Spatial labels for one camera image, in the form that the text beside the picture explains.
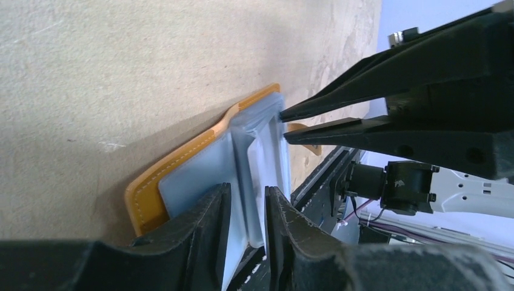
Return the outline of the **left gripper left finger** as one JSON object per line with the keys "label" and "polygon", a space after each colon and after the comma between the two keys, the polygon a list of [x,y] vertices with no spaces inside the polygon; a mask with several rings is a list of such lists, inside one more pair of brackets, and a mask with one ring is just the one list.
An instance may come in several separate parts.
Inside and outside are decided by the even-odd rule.
{"label": "left gripper left finger", "polygon": [[1,289],[221,290],[230,212],[231,187],[223,183],[129,246],[2,241]]}

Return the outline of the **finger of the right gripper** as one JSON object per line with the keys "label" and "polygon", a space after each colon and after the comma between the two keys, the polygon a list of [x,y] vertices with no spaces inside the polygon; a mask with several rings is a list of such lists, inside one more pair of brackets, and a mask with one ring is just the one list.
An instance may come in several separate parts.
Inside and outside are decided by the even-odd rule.
{"label": "finger of the right gripper", "polygon": [[513,127],[379,116],[340,119],[284,136],[290,144],[368,150],[485,179],[513,177]]}
{"label": "finger of the right gripper", "polygon": [[281,112],[284,122],[402,93],[422,85],[489,77],[512,65],[511,5],[466,16],[366,57],[309,99]]}

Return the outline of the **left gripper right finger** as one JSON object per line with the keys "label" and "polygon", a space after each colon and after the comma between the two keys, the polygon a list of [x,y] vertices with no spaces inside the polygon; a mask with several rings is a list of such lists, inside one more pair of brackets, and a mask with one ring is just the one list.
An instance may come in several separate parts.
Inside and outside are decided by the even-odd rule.
{"label": "left gripper right finger", "polygon": [[512,290],[496,261],[467,245],[350,246],[265,188],[271,290]]}

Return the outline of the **mustard yellow card holder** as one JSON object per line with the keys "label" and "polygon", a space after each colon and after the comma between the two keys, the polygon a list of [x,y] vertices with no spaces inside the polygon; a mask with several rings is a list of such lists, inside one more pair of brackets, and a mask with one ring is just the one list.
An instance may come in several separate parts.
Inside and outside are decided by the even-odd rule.
{"label": "mustard yellow card holder", "polygon": [[137,236],[193,207],[209,188],[232,187],[222,289],[227,290],[244,252],[264,241],[264,189],[277,186],[290,199],[290,156],[279,120],[285,97],[271,84],[231,106],[211,128],[170,152],[132,181],[124,200]]}

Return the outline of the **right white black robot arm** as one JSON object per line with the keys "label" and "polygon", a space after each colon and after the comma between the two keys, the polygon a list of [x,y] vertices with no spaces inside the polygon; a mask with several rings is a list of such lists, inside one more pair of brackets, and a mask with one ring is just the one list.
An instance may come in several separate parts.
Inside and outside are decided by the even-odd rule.
{"label": "right white black robot arm", "polygon": [[469,212],[513,216],[513,2],[502,1],[420,33],[389,37],[283,122],[384,98],[384,116],[346,118],[285,134],[290,144],[335,145],[398,157],[353,164],[346,196],[400,215]]}

